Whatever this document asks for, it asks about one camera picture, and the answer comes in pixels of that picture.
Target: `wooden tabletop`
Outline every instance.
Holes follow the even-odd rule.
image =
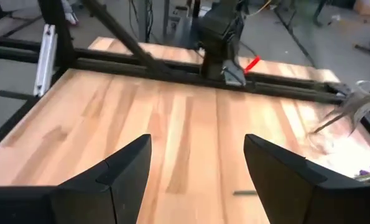
[[[191,50],[142,46],[157,58],[202,60]],[[90,48],[129,53],[109,38]],[[250,60],[240,59],[243,65]],[[277,62],[261,61],[254,71],[337,80],[328,70]],[[306,101],[69,70],[0,143],[0,185],[60,184],[151,133],[138,223],[268,223],[257,196],[233,196],[254,189],[245,134],[348,176],[370,166],[370,136],[362,126],[335,155],[310,147],[305,130],[317,121],[317,108]]]

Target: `gray floor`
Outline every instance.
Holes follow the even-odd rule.
[[[154,25],[152,42],[162,42],[162,6],[163,0],[154,0]],[[176,2],[183,0],[171,0],[172,10]],[[129,25],[128,0],[106,0],[108,11],[124,28],[134,37],[137,35],[137,25],[132,13],[132,24],[135,34]],[[86,48],[98,36],[112,37],[109,31],[94,17],[90,17],[86,9],[75,9],[80,20],[80,25],[71,27],[75,47]],[[345,83],[352,84],[357,80],[370,80],[370,55],[358,52],[352,48],[355,42],[368,43],[370,40],[370,19],[367,24],[363,23],[353,11],[346,11],[336,7],[324,8],[321,19],[328,22],[332,15],[340,14],[343,20],[334,22],[331,26],[316,28],[302,17],[294,20],[294,33],[301,43],[307,48],[320,68],[328,68]],[[20,17],[35,17],[39,15],[36,9],[20,12]],[[4,19],[0,22],[0,35],[19,26],[21,22],[12,19]],[[44,22],[39,20],[31,26],[16,32],[12,38],[22,40],[40,41]],[[257,52],[264,60],[285,62],[299,65],[310,65],[310,62],[299,49],[293,38],[273,11],[261,11],[261,13],[249,17],[243,31],[242,41]],[[240,55],[252,56],[252,53],[241,48]],[[0,89],[31,93],[34,84],[36,66],[28,63],[0,60]],[[3,124],[13,112],[20,107],[21,101],[4,100],[0,98],[0,125]]]

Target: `red tag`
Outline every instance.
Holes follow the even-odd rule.
[[[244,74],[249,72],[260,61],[259,55],[244,69]]]

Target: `wooden table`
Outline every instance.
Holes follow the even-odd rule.
[[[143,44],[157,58],[200,63],[191,50]],[[117,40],[90,47],[128,53]],[[241,58],[244,65],[249,58]],[[257,72],[336,80],[328,70],[261,61]],[[69,70],[0,143],[0,185],[57,185],[141,134],[152,135],[149,181],[138,223],[268,223],[243,154],[253,133],[352,176],[370,166],[360,126],[350,147],[325,156],[304,139],[317,104],[286,98]]]

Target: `clear plastic object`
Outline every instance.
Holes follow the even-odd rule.
[[[370,81],[356,82],[356,89],[337,108],[327,113],[307,134],[312,147],[324,154],[338,150],[370,112]]]

